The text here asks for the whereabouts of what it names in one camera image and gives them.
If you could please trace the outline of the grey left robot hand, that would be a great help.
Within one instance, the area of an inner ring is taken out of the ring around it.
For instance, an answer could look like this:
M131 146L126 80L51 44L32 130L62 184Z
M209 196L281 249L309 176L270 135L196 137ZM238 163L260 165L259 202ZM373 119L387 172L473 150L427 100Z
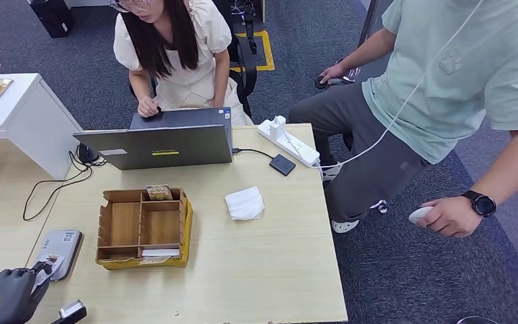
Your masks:
M26 323L49 287L52 266L39 261L32 268L0 271L0 323Z

